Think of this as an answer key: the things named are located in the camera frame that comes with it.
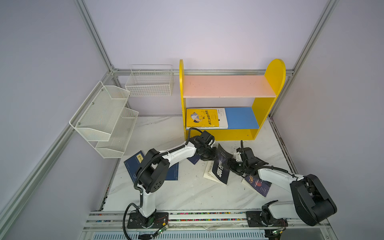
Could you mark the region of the black wolf book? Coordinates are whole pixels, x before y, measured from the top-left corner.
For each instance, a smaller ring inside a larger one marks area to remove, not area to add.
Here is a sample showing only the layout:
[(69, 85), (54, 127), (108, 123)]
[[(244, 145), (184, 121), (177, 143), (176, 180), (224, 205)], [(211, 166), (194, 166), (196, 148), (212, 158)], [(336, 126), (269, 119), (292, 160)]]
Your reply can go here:
[(218, 144), (218, 147), (216, 148), (216, 157), (213, 161), (208, 162), (204, 172), (204, 178), (226, 185), (230, 174), (228, 163), (231, 159), (233, 159), (233, 154), (225, 151), (224, 148)]

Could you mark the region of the white book brown bars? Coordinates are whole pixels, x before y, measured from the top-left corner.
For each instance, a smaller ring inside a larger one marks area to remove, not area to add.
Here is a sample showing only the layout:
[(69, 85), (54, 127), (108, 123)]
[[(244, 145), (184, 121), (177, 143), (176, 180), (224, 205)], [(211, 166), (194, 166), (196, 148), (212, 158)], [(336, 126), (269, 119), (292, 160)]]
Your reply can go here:
[(218, 115), (219, 115), (219, 127), (214, 127), (214, 128), (197, 128), (197, 129), (227, 129), (229, 127), (228, 120), (227, 120), (227, 115), (225, 108), (218, 108)]

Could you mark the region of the yellow cartoon book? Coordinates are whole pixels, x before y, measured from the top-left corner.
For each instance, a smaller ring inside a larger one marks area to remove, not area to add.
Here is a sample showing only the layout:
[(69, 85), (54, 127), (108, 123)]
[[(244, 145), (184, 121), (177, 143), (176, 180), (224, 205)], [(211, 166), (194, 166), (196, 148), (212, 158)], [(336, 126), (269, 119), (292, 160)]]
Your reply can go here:
[(219, 127), (219, 115), (216, 109), (187, 109), (187, 128), (214, 128)]

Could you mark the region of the navy book under left arm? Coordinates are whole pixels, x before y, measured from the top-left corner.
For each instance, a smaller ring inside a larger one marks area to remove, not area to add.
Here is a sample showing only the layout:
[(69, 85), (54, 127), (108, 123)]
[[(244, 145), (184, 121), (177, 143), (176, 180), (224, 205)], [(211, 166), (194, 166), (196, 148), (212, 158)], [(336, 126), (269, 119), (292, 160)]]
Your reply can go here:
[(134, 182), (137, 178), (136, 172), (141, 162), (144, 160), (144, 157), (145, 154), (142, 151), (139, 151), (138, 153), (134, 154), (132, 157), (124, 161), (124, 165), (130, 175), (132, 182)]

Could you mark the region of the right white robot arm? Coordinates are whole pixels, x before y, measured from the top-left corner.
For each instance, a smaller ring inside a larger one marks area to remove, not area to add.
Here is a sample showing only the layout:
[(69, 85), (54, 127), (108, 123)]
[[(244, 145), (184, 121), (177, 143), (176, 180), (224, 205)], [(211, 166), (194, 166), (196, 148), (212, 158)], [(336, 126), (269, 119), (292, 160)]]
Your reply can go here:
[(254, 183), (259, 179), (291, 194), (289, 201), (274, 200), (262, 206), (258, 222), (264, 226), (286, 219), (300, 219), (309, 226), (315, 226), (337, 213), (336, 204), (317, 176), (295, 175), (269, 165), (256, 157), (251, 148), (245, 148), (243, 141), (225, 166), (238, 176), (249, 177)]

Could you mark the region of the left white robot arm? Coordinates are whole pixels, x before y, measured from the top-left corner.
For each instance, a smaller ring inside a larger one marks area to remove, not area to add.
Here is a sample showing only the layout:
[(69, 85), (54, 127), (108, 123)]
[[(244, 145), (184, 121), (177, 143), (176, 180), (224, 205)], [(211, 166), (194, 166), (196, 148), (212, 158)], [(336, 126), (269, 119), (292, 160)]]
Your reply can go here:
[(216, 157), (213, 147), (215, 137), (207, 131), (191, 128), (187, 140), (170, 150), (149, 150), (140, 163), (133, 183), (134, 189), (140, 192), (138, 212), (145, 219), (151, 218), (156, 212), (155, 192), (165, 182), (169, 168), (175, 164), (194, 157), (202, 161), (212, 161)]

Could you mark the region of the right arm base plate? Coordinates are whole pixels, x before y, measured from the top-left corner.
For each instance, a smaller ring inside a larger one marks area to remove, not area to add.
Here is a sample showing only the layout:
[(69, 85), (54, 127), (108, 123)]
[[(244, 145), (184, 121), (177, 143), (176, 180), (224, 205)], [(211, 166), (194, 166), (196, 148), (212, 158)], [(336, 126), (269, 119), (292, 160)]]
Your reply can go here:
[(247, 211), (246, 219), (249, 227), (287, 227), (286, 219), (275, 219), (265, 210)]

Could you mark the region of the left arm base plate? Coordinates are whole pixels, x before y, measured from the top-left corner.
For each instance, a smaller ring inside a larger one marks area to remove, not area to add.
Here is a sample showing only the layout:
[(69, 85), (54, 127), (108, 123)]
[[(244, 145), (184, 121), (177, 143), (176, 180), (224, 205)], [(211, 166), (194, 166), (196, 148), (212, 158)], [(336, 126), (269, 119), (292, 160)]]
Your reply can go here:
[(127, 229), (160, 229), (168, 223), (169, 213), (154, 212), (145, 218), (140, 212), (133, 212), (129, 216)]

